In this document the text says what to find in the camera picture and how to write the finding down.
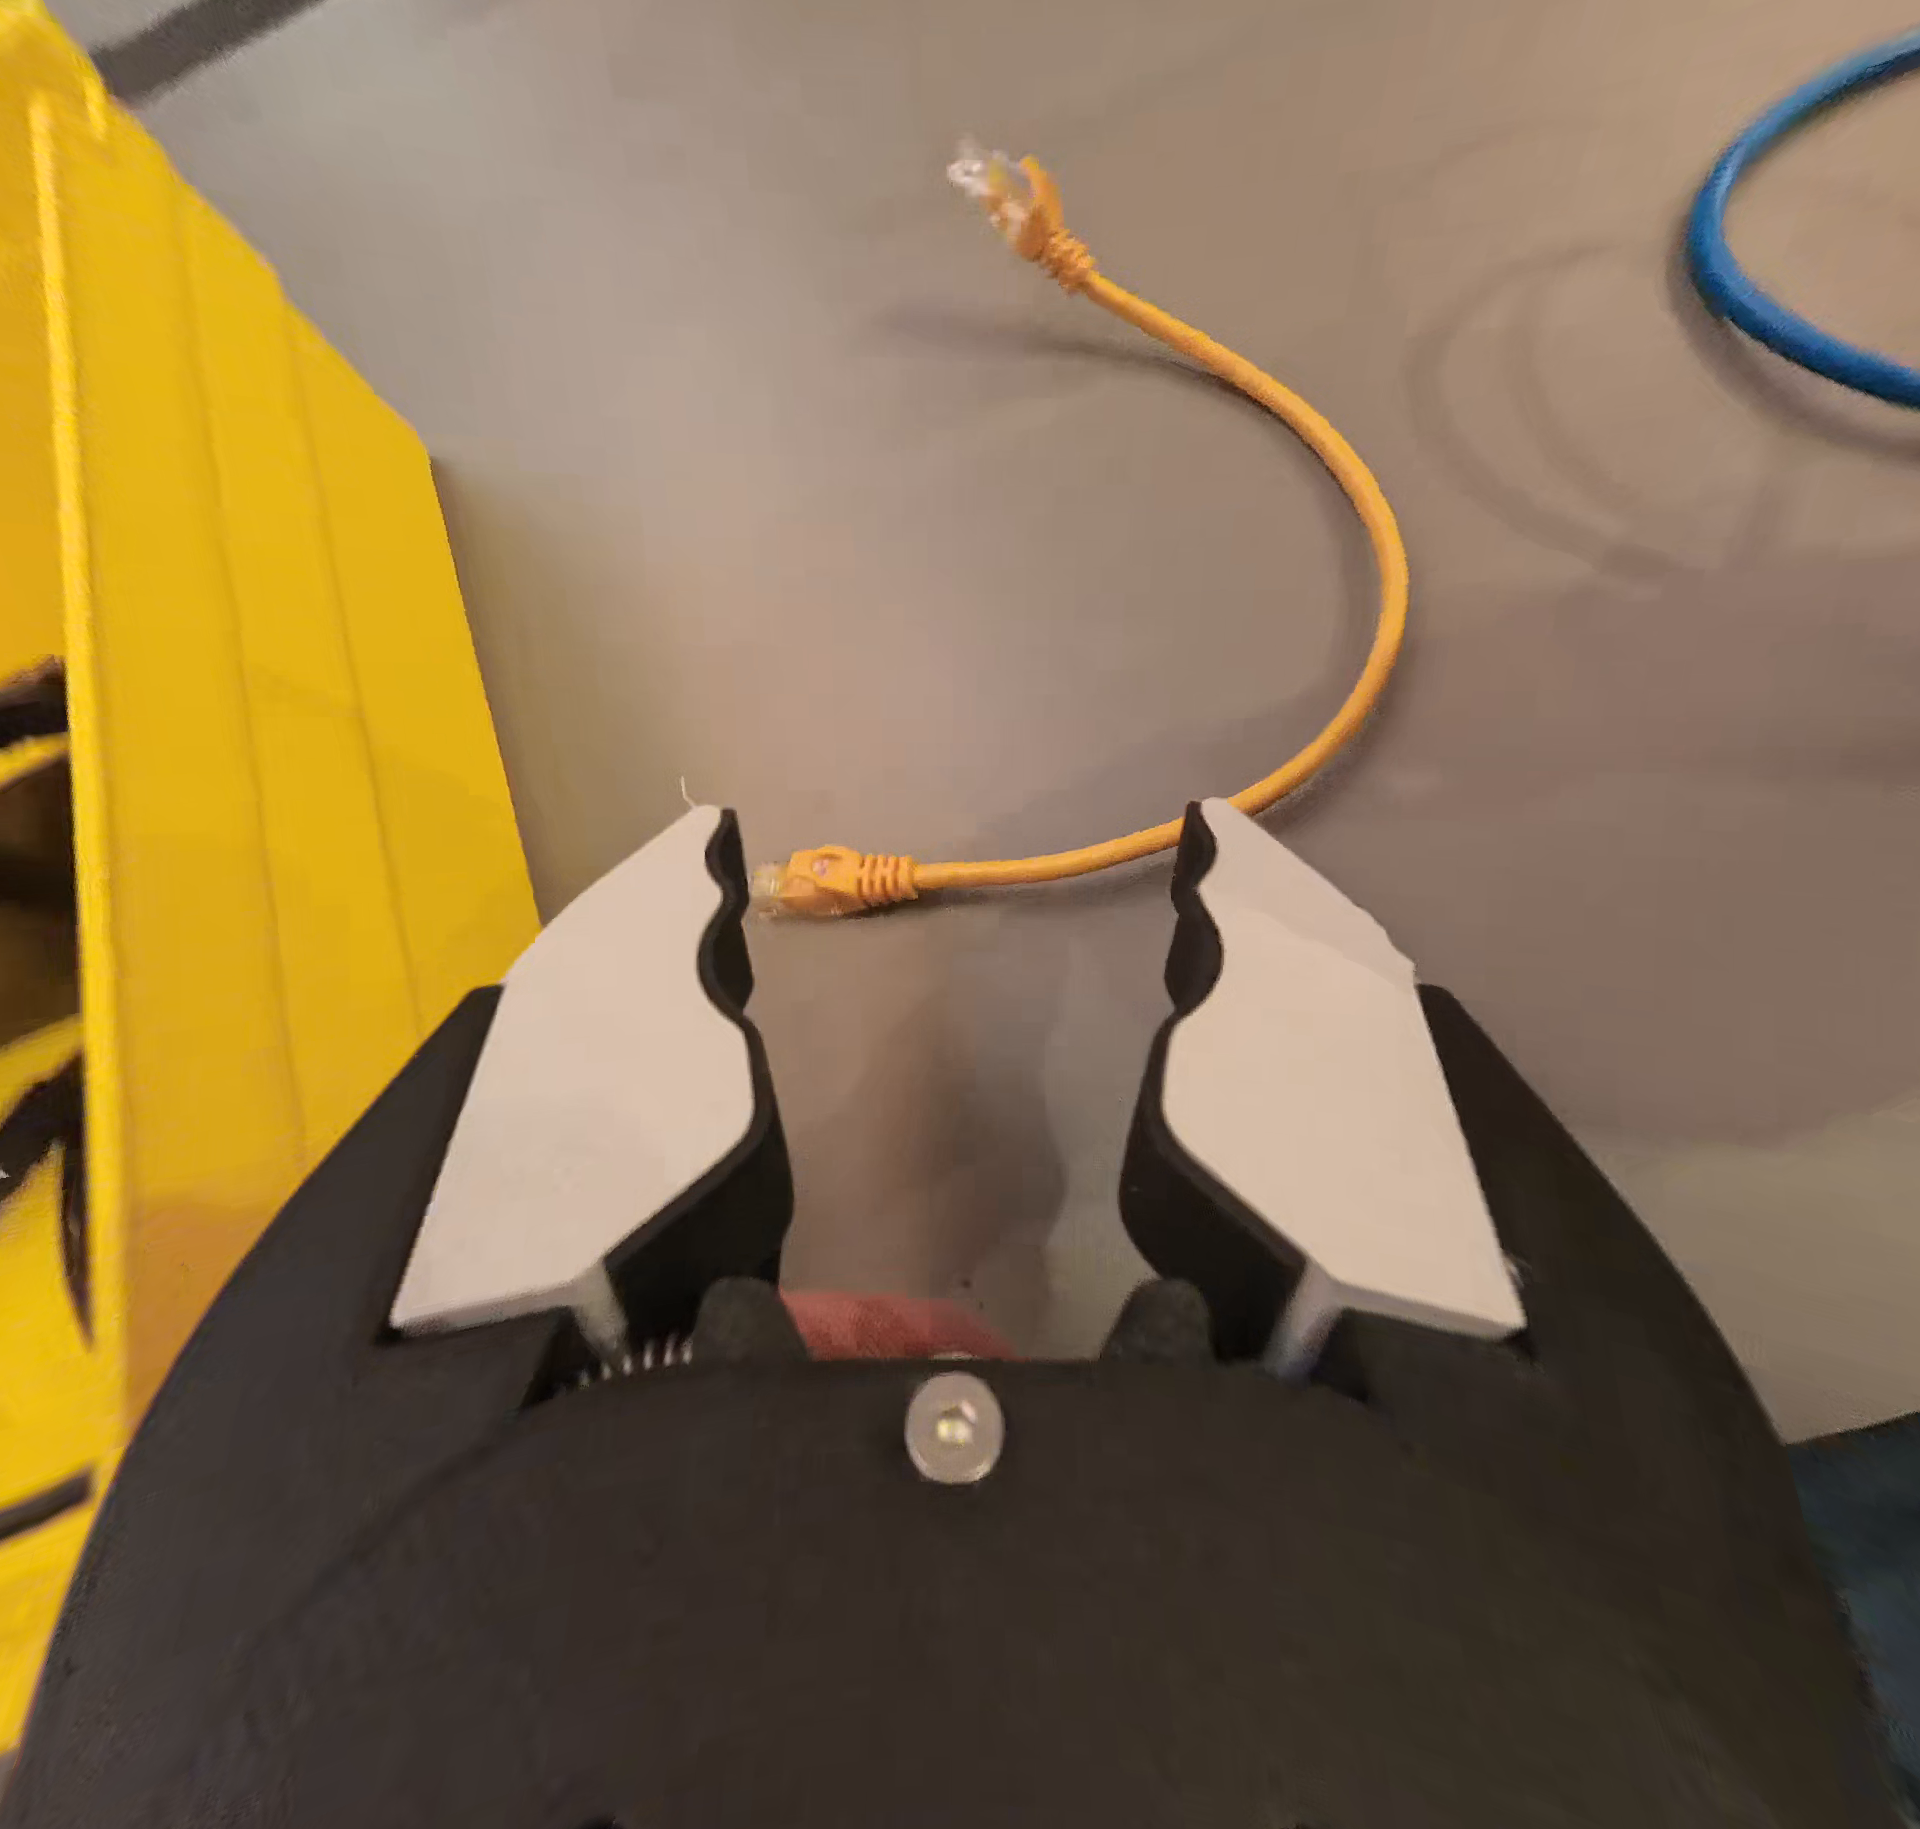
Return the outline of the yellow plastic bin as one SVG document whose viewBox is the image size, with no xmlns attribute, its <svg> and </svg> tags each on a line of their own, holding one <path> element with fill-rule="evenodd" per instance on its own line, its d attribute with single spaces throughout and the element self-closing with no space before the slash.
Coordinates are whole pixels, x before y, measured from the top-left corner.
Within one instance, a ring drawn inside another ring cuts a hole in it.
<svg viewBox="0 0 1920 1829">
<path fill-rule="evenodd" d="M 206 1302 L 539 908 L 420 431 L 0 13 L 8 1643 Z"/>
</svg>

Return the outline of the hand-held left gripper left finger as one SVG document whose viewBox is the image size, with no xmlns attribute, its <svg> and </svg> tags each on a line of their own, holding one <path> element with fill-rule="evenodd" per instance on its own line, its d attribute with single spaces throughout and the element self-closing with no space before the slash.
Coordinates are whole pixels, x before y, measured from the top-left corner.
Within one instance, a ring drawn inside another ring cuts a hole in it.
<svg viewBox="0 0 1920 1829">
<path fill-rule="evenodd" d="M 392 1330 L 561 1311 L 598 1372 L 687 1365 L 711 1282 L 774 1282 L 792 1158 L 738 810 L 692 803 L 504 973 Z"/>
</svg>

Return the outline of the person's blue jeans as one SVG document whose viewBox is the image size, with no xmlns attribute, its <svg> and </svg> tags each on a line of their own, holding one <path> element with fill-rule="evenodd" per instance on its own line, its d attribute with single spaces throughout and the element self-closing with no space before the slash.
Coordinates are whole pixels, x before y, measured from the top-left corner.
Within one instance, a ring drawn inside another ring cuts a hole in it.
<svg viewBox="0 0 1920 1829">
<path fill-rule="evenodd" d="M 1903 1813 L 1920 1823 L 1920 1415 L 1836 1430 L 1788 1455 L 1883 1707 Z"/>
</svg>

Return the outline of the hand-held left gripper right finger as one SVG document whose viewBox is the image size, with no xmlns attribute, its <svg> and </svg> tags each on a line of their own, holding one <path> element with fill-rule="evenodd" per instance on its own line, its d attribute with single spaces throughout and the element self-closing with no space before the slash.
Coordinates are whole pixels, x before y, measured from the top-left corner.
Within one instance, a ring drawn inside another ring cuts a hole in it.
<svg viewBox="0 0 1920 1829">
<path fill-rule="evenodd" d="M 1228 799 L 1182 810 L 1171 908 L 1125 1237 L 1208 1360 L 1308 1378 L 1350 1320 L 1524 1342 L 1409 949 Z"/>
</svg>

